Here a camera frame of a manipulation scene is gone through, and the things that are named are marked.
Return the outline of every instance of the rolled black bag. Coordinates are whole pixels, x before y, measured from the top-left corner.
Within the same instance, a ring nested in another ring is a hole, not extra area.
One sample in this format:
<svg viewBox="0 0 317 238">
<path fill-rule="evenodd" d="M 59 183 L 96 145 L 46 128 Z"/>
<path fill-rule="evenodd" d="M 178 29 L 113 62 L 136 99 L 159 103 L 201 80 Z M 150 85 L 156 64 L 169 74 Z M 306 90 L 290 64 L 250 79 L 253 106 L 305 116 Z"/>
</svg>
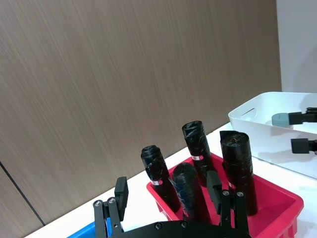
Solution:
<svg viewBox="0 0 317 238">
<path fill-rule="evenodd" d="M 192 121 L 183 125 L 182 130 L 199 180 L 206 187 L 207 172 L 214 170 L 214 166 L 203 123 L 200 120 Z"/>
<path fill-rule="evenodd" d="M 179 164 L 173 171 L 172 183 L 183 208 L 183 219 L 209 223 L 210 215 L 195 168 L 189 163 Z"/>
<path fill-rule="evenodd" d="M 177 212 L 180 203 L 175 188 L 169 179 L 168 169 L 160 149 L 155 145 L 143 148 L 141 159 L 155 192 L 173 212 Z"/>
<path fill-rule="evenodd" d="M 221 131 L 222 166 L 229 181 L 229 190 L 244 192 L 247 214 L 258 212 L 257 196 L 253 179 L 252 155 L 249 137 L 237 131 Z"/>
</svg>

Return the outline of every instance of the white basket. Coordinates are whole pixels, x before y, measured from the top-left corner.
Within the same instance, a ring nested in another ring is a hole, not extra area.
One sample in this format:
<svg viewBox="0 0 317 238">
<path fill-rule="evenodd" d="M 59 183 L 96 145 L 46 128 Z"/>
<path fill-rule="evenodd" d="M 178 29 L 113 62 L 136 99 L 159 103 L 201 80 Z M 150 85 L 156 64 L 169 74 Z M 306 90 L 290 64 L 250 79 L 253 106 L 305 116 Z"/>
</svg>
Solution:
<svg viewBox="0 0 317 238">
<path fill-rule="evenodd" d="M 231 111 L 232 127 L 250 137 L 252 155 L 270 163 L 317 178 L 317 156 L 293 154 L 292 138 L 317 140 L 317 123 L 294 125 L 293 129 L 273 126 L 276 113 L 305 112 L 317 107 L 317 93 L 268 92 L 260 94 Z"/>
</svg>

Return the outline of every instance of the wood grain wall panel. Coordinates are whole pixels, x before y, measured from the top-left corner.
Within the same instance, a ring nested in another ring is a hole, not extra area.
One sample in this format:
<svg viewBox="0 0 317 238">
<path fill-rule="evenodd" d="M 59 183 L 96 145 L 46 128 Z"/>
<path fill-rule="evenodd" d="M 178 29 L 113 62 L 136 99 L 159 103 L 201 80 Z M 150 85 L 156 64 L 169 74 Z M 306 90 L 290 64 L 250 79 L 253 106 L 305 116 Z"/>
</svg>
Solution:
<svg viewBox="0 0 317 238">
<path fill-rule="evenodd" d="M 0 160 L 46 223 L 280 89 L 274 0 L 0 2 Z"/>
<path fill-rule="evenodd" d="M 42 227 L 1 168 L 0 191 L 0 238 L 21 238 Z"/>
</svg>

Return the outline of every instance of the red plastic tray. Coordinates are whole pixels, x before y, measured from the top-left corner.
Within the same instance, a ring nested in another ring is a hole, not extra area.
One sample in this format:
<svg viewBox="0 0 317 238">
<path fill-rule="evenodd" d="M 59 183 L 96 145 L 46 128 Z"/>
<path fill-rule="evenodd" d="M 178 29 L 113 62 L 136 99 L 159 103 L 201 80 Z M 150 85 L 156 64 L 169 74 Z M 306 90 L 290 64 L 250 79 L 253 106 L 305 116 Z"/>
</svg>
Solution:
<svg viewBox="0 0 317 238">
<path fill-rule="evenodd" d="M 228 189 L 228 180 L 221 165 L 223 159 L 214 154 L 211 155 L 211 159 L 222 182 L 222 189 Z M 191 158 L 185 162 L 193 164 Z M 297 217 L 304 207 L 302 198 L 259 176 L 254 175 L 254 180 L 259 210 L 256 215 L 248 217 L 251 237 L 294 238 L 297 232 Z M 152 186 L 151 183 L 148 183 L 147 189 L 155 198 L 158 209 L 165 214 L 169 221 L 182 220 L 182 209 L 180 208 L 174 213 Z M 220 217 L 215 211 L 207 188 L 202 187 L 202 189 L 211 216 L 211 223 L 218 225 Z"/>
</svg>

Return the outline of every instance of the white tabletop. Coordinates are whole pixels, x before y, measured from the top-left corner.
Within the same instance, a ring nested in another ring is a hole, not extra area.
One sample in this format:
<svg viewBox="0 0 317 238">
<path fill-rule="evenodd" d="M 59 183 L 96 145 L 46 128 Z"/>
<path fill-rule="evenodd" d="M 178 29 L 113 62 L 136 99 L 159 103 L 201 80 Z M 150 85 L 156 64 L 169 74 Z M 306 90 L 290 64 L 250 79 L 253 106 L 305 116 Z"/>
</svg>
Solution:
<svg viewBox="0 0 317 238">
<path fill-rule="evenodd" d="M 231 130 L 226 124 L 207 136 L 211 152 L 222 156 L 220 147 L 220 130 Z M 187 148 L 168 157 L 166 165 L 171 168 L 190 157 Z M 298 217 L 296 238 L 317 237 L 317 180 L 284 169 L 277 165 L 253 157 L 254 173 L 275 183 L 299 196 L 304 200 L 304 209 Z M 148 225 L 157 221 L 166 221 L 158 211 L 156 202 L 147 191 L 149 178 L 145 171 L 128 180 L 129 198 L 122 226 L 125 231 Z M 101 199 L 106 201 L 114 196 L 114 188 L 74 209 L 66 215 L 33 232 L 26 238 L 66 238 L 94 221 L 93 202 Z"/>
</svg>

